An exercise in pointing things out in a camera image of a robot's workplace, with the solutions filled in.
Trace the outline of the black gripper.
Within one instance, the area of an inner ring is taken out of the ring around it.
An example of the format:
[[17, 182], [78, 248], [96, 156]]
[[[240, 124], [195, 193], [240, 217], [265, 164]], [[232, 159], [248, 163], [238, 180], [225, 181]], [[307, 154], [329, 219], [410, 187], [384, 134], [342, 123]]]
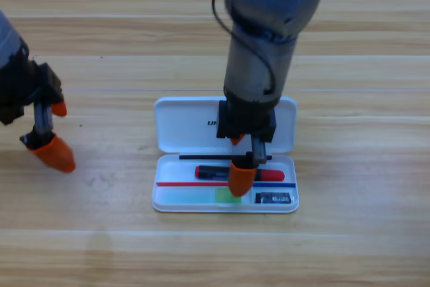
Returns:
[[46, 166], [72, 173], [76, 167], [73, 151], [52, 132], [52, 115], [67, 115], [61, 81], [47, 63], [39, 65], [29, 59], [29, 48], [21, 43], [1, 63], [1, 122], [4, 125], [13, 123], [31, 104], [34, 106], [34, 131], [19, 139]]
[[254, 163], [267, 161], [265, 145], [273, 140], [278, 103], [278, 98], [260, 102], [228, 97], [219, 101], [216, 137], [229, 138], [238, 145], [245, 135], [251, 136], [251, 152], [231, 160], [228, 188], [234, 197], [244, 196], [252, 188], [257, 177]]

